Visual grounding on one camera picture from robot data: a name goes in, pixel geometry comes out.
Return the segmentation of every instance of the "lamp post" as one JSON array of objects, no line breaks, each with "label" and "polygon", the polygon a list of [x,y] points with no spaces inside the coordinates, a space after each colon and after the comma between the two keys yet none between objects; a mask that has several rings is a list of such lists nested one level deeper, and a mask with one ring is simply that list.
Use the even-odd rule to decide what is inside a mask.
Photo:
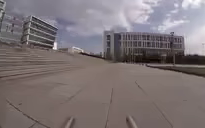
[{"label": "lamp post", "polygon": [[171,35],[170,48],[171,48],[171,53],[172,53],[172,55],[173,55],[173,66],[175,66],[174,32],[171,32],[170,35]]}]

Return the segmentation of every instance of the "stair step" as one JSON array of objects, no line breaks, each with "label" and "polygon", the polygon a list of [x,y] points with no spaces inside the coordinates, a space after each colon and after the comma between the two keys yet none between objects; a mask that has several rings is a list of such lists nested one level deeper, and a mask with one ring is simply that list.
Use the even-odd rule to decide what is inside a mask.
[{"label": "stair step", "polygon": [[46,72],[46,71],[57,71],[57,70],[63,70],[63,69],[75,69],[78,67],[45,67],[45,68],[39,68],[39,69],[23,69],[23,70],[15,70],[15,71],[3,71],[0,72],[0,78],[10,77],[10,76],[18,76],[23,74],[32,74],[32,73],[40,73],[40,72]]},{"label": "stair step", "polygon": [[5,62],[1,61],[0,62],[0,67],[3,66],[24,66],[24,65],[52,65],[52,64],[65,64],[68,62],[65,61],[32,61],[32,62],[25,62],[25,61],[17,61],[17,62]]},{"label": "stair step", "polygon": [[0,78],[0,82],[4,81],[11,81],[11,80],[22,80],[23,78],[36,78],[37,76],[40,75],[47,75],[47,74],[52,74],[52,73],[59,73],[59,72],[69,72],[69,71],[74,71],[77,69],[80,69],[81,67],[76,67],[74,69],[58,69],[58,70],[47,70],[47,71],[41,71],[41,72],[31,72],[31,73],[26,73],[26,74],[19,74],[19,75],[14,75],[14,76],[7,76],[7,77],[2,77]]},{"label": "stair step", "polygon": [[0,72],[2,71],[11,71],[11,70],[22,70],[22,69],[39,69],[44,67],[59,67],[59,66],[74,66],[69,63],[67,64],[53,64],[53,65],[25,65],[25,66],[8,66],[0,67]]}]

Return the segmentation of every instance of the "sky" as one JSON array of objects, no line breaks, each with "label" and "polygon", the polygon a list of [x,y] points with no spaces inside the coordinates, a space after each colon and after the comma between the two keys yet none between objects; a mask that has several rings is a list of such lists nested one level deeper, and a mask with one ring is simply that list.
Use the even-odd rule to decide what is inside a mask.
[{"label": "sky", "polygon": [[185,37],[186,54],[205,55],[205,0],[6,0],[6,11],[38,16],[58,27],[61,47],[103,50],[104,30]]}]

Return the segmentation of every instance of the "concrete pavement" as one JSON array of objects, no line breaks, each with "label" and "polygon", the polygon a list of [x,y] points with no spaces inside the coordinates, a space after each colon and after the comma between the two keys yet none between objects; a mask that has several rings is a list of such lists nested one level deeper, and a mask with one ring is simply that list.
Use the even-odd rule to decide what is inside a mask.
[{"label": "concrete pavement", "polygon": [[3,128],[205,128],[205,78],[106,64],[0,83]]}]

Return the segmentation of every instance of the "cloud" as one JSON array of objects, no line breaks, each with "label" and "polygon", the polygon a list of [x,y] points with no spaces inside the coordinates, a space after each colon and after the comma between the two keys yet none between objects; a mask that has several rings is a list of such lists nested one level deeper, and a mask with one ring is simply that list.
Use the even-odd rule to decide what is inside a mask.
[{"label": "cloud", "polygon": [[173,14],[178,13],[178,12],[179,12],[178,9],[174,9],[174,10],[170,11],[170,13],[173,13]]},{"label": "cloud", "polygon": [[79,35],[101,34],[104,29],[147,23],[160,0],[7,0],[8,8],[41,17],[72,22],[66,30]]},{"label": "cloud", "polygon": [[159,25],[157,27],[157,30],[159,32],[165,32],[169,29],[172,29],[174,27],[177,27],[177,26],[180,26],[182,24],[185,24],[185,23],[188,23],[189,21],[188,20],[172,20],[170,17],[168,17],[167,19],[165,19],[162,23],[162,25]]},{"label": "cloud", "polygon": [[200,8],[201,5],[205,5],[205,0],[183,0],[182,8]]},{"label": "cloud", "polygon": [[205,54],[205,26],[193,30],[186,38],[187,54]]},{"label": "cloud", "polygon": [[174,3],[174,7],[175,7],[175,8],[178,8],[178,7],[179,7],[179,4],[178,4],[178,3]]}]

